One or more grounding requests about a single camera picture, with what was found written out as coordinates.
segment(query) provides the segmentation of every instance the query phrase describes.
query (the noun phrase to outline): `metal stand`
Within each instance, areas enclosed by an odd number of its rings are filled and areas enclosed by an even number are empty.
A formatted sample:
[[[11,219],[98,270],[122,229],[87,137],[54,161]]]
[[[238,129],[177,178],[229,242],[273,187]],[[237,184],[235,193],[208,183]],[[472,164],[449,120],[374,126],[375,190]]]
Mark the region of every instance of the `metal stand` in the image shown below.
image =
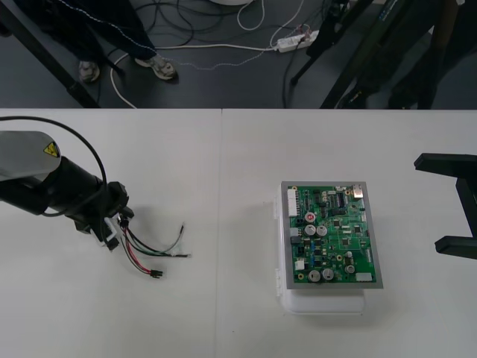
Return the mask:
[[[339,0],[334,0],[331,8],[321,25],[320,33],[317,39],[309,47],[306,54],[310,60],[306,65],[291,79],[291,84],[296,85],[298,80],[312,66],[312,64],[330,47],[335,45],[344,35],[344,32],[356,21],[356,19],[373,2],[372,0],[358,0],[351,10],[344,12],[340,9]],[[329,91],[328,96],[321,105],[322,109],[335,108],[341,96],[347,90],[359,70],[371,58],[380,45],[386,39],[388,30],[401,16],[405,14],[411,0],[387,0],[383,5],[381,13],[369,30],[367,36],[361,41],[358,49],[346,65],[344,71],[335,82],[335,85]]]
[[[13,15],[0,0],[0,22],[29,52],[66,88],[66,91],[84,108],[101,108],[89,93],[48,52],[37,38]]]
[[[416,170],[457,178],[455,185],[473,237],[445,236],[435,243],[439,254],[477,260],[477,156],[421,154]]]

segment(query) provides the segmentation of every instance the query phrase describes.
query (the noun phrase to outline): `circuit board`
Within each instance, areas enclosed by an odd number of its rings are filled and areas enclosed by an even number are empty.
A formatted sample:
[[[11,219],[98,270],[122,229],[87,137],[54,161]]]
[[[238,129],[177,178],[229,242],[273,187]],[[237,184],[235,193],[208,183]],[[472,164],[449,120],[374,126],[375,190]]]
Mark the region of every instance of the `circuit board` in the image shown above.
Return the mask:
[[[360,184],[288,186],[295,283],[375,283]]]

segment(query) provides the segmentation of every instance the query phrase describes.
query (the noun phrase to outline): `yellow warning sticker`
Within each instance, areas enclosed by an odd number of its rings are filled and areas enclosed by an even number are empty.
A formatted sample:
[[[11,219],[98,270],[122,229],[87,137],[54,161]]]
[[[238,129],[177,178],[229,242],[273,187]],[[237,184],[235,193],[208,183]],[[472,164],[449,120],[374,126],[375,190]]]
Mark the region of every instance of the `yellow warning sticker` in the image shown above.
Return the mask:
[[[50,154],[51,156],[55,158],[58,158],[60,156],[60,151],[58,151],[58,147],[55,144],[55,142],[51,142],[50,144],[48,144],[48,146],[45,149],[43,149],[43,151],[46,154]]]

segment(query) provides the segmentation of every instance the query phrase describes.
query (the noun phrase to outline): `metal frame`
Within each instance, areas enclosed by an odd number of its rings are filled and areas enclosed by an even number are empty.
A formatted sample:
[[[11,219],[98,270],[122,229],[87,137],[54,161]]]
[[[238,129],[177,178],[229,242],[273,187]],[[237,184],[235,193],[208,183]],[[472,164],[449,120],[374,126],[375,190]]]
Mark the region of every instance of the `metal frame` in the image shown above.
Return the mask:
[[[288,217],[287,189],[289,186],[352,186],[353,184],[361,184],[363,189],[363,200],[366,204],[365,213],[367,219],[367,228],[370,231],[371,250],[373,252],[373,262],[376,273],[376,282],[372,283],[295,283],[293,279],[293,262],[291,259],[291,243],[290,243],[290,218]],[[364,181],[283,181],[280,187],[282,193],[282,235],[285,240],[285,270],[286,270],[286,288],[287,289],[382,289],[381,268],[379,265],[378,249],[376,247],[376,239],[374,236],[373,220],[371,218],[371,208],[369,198],[367,196],[367,187]]]
[[[388,30],[395,20],[400,18],[407,11],[412,0],[387,0],[382,6],[378,18],[374,22],[367,36],[359,44],[350,61],[340,74],[335,85],[329,91],[321,105],[321,109],[333,109],[346,92],[348,86],[360,72],[365,63],[377,52],[383,42],[386,40]],[[291,79],[291,84],[296,85],[298,80],[312,66],[312,64],[328,49],[334,46],[344,35],[344,32],[356,21],[356,19],[372,3],[372,0],[358,0],[358,2],[347,11],[341,19],[337,14],[328,14],[325,22],[320,29],[315,42],[306,52],[310,60],[305,66]]]
[[[88,91],[61,66],[1,0],[0,22],[66,88],[68,94],[70,94],[77,103],[84,108],[101,108]]]

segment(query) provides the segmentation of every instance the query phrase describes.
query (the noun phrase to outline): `white table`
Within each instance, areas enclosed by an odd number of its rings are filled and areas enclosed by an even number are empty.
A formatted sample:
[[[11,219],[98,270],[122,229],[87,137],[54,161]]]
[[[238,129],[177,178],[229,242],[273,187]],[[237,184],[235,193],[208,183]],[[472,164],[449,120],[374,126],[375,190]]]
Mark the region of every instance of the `white table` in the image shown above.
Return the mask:
[[[135,230],[172,242],[186,221],[183,250],[192,258],[148,260],[166,270],[155,281],[71,220],[0,204],[0,357],[212,357],[221,111],[0,110],[13,113],[83,134],[108,179],[126,186]],[[60,128],[0,128],[45,131],[66,157],[99,173],[88,149]]]
[[[191,259],[136,274],[68,219],[0,204],[2,357],[474,357],[477,261],[435,253],[470,231],[455,180],[416,172],[422,152],[477,154],[466,112],[1,110],[60,119],[97,148],[130,193],[133,224]],[[121,128],[114,137],[109,128]],[[97,173],[61,129],[30,122]],[[275,298],[282,180],[365,180],[384,290],[361,317],[297,317]]]

